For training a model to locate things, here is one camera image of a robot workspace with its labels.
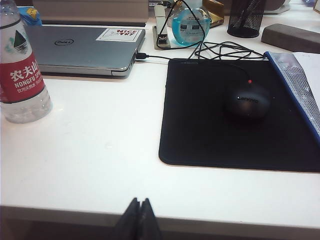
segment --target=mouse pad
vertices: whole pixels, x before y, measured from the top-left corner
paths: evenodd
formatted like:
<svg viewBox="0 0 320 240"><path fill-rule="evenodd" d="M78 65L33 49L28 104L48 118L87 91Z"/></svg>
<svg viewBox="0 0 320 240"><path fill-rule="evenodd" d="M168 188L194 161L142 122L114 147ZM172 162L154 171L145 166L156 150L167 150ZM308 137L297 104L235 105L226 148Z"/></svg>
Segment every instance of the mouse pad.
<svg viewBox="0 0 320 240"><path fill-rule="evenodd" d="M160 159L170 165L320 173L320 145L271 63L221 61L246 69L252 82L270 91L267 115L251 121L224 111L226 87L245 83L245 72L211 62L169 61Z"/></svg>

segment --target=lenovo logo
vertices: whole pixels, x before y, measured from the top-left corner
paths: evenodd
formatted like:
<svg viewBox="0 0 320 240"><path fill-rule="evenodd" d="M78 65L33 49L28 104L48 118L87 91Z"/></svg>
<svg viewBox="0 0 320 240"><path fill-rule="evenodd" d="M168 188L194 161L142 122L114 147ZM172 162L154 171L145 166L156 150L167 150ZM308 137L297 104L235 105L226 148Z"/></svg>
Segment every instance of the lenovo logo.
<svg viewBox="0 0 320 240"><path fill-rule="evenodd" d="M258 103L259 101L253 98L248 98L248 97L239 97L237 96L236 99L238 99L239 101L247 101L247 102L254 102L254 103Z"/></svg>
<svg viewBox="0 0 320 240"><path fill-rule="evenodd" d="M58 41L55 41L54 44L57 46L66 46L72 44L74 41L72 39L61 39Z"/></svg>

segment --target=black mesh pen holder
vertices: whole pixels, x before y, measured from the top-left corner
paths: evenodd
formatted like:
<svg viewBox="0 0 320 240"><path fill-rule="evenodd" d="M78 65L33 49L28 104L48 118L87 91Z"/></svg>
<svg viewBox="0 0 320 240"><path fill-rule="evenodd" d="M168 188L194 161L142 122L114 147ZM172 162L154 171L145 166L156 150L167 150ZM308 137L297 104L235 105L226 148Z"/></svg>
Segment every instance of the black mesh pen holder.
<svg viewBox="0 0 320 240"><path fill-rule="evenodd" d="M239 38L255 38L264 15L266 0L232 0L228 34Z"/></svg>

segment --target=black mouse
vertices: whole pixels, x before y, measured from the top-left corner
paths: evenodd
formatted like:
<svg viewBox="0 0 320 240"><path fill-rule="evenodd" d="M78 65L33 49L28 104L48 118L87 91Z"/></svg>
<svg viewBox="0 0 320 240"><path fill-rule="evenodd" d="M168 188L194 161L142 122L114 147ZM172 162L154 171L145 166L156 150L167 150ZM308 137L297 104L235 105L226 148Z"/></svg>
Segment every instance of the black mouse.
<svg viewBox="0 0 320 240"><path fill-rule="evenodd" d="M243 119L263 118L270 103L269 91L252 80L229 86L224 93L224 110Z"/></svg>

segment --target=desk surface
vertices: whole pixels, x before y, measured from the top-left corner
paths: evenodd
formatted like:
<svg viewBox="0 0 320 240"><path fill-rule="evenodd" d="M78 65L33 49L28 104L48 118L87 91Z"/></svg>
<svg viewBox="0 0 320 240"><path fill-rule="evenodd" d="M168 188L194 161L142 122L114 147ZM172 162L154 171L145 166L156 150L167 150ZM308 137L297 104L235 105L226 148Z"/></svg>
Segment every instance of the desk surface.
<svg viewBox="0 0 320 240"><path fill-rule="evenodd" d="M291 8L264 17L257 38L228 35L226 19L207 40L288 52L260 42L262 29L281 23L320 32L320 14L298 4ZM146 25L141 52L191 53L154 50L154 22ZM45 77L53 102L48 116L22 125L1 116L1 204L122 214L133 197L148 197L158 217L320 228L320 174L160 161L167 62L136 62L120 80Z"/></svg>

